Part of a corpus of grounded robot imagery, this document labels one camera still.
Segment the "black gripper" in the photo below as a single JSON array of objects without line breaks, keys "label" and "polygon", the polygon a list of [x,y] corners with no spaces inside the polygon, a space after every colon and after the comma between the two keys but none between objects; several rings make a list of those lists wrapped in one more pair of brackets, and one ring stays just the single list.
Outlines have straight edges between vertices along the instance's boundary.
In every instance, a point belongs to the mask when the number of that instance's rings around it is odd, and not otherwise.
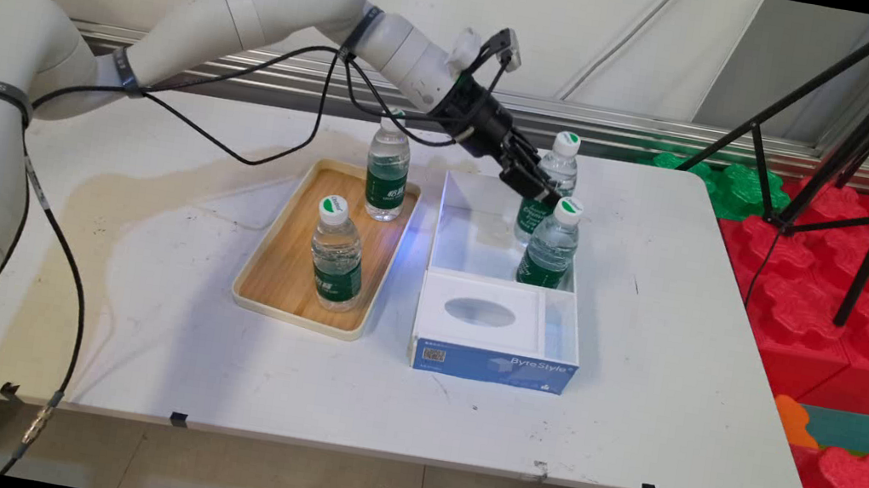
[{"label": "black gripper", "polygon": [[538,150],[512,127],[509,111],[470,75],[459,76],[429,115],[470,155],[498,160],[498,178],[521,198],[547,209],[554,209],[562,199],[541,167]]}]

